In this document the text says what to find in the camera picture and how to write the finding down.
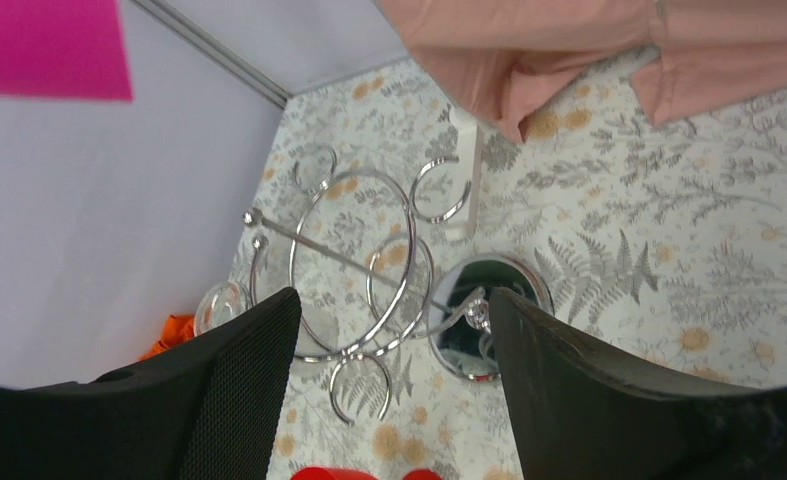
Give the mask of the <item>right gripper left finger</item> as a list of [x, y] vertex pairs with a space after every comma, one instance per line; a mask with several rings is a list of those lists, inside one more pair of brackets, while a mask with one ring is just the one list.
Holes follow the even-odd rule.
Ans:
[[301, 300], [239, 317], [89, 383], [0, 387], [0, 479], [262, 479]]

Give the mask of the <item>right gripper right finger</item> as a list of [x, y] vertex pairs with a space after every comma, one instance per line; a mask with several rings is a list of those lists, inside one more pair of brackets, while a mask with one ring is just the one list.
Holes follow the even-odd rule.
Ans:
[[489, 320], [527, 479], [787, 479], [787, 386], [679, 372], [507, 288]]

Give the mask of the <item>clear wine glass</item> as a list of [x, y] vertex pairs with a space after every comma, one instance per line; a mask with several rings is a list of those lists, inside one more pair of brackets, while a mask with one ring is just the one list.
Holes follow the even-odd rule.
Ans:
[[238, 282], [227, 280], [214, 285], [200, 301], [193, 320], [195, 336], [217, 328], [251, 307], [248, 288]]

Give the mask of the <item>red plastic wine glass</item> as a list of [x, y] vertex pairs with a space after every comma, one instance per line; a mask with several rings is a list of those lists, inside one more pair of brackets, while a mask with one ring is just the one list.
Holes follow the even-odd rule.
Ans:
[[[441, 477], [429, 469], [412, 470], [400, 480], [440, 480]], [[378, 480], [374, 475], [355, 469], [334, 467], [306, 467], [291, 476], [291, 480]]]

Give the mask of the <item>magenta plastic wine glass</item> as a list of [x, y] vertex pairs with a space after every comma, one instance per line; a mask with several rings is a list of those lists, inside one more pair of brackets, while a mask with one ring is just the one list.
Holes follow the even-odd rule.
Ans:
[[118, 1], [0, 1], [0, 95], [133, 100]]

